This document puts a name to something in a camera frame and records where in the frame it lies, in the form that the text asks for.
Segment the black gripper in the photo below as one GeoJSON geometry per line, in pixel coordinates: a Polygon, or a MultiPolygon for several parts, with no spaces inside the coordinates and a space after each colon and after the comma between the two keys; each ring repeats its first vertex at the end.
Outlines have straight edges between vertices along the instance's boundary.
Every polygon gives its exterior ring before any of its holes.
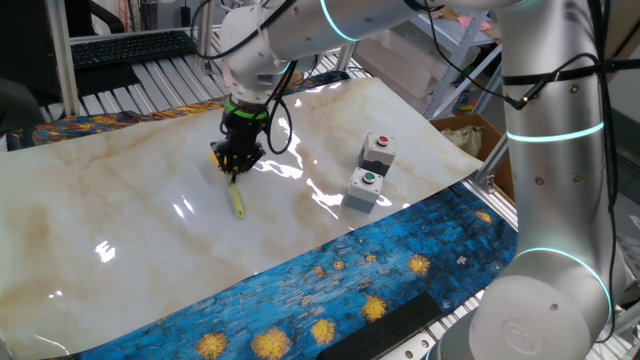
{"type": "Polygon", "coordinates": [[[222,124],[226,140],[210,143],[212,161],[223,173],[243,174],[249,172],[266,154],[261,144],[256,144],[258,134],[266,127],[265,117],[243,117],[227,115],[222,124]],[[235,155],[232,150],[249,150],[247,154],[235,155]]]}

